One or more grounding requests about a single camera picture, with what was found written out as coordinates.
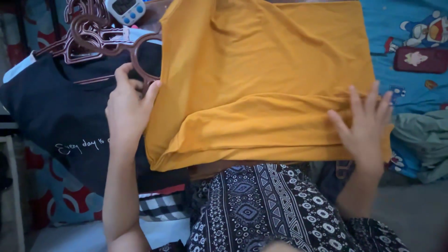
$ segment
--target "checkered fabric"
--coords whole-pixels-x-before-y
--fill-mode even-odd
[[[140,218],[147,222],[189,218],[188,209],[185,191],[140,198]]]

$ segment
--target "person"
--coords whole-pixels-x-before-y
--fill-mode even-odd
[[[105,110],[110,159],[103,205],[109,251],[147,252],[139,226],[134,156],[160,81],[142,97],[142,83],[128,79],[130,63],[115,72],[116,89]],[[378,82],[363,102],[350,88],[353,123],[348,128],[330,110],[343,145],[356,168],[331,205],[296,166],[234,166],[213,179],[192,183],[191,234],[185,250],[208,251],[379,251],[407,252],[384,224],[370,219],[383,174],[380,136],[389,122],[392,93],[377,102]]]

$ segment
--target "green cloth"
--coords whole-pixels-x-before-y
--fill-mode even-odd
[[[399,114],[392,117],[392,123],[392,134],[403,140],[422,162],[418,179],[431,183],[448,178],[448,110]]]

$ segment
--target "mustard yellow shirt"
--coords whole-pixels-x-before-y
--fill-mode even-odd
[[[352,158],[327,111],[350,125],[348,87],[365,94],[375,79],[359,2],[174,0],[161,24],[163,86],[145,131],[152,170]]]

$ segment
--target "blue bedsheet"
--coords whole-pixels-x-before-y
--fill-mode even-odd
[[[448,49],[448,0],[361,0],[379,92],[394,92],[394,113],[448,109],[448,72],[418,74],[393,69],[401,46]],[[420,162],[391,136],[390,169],[415,178]]]

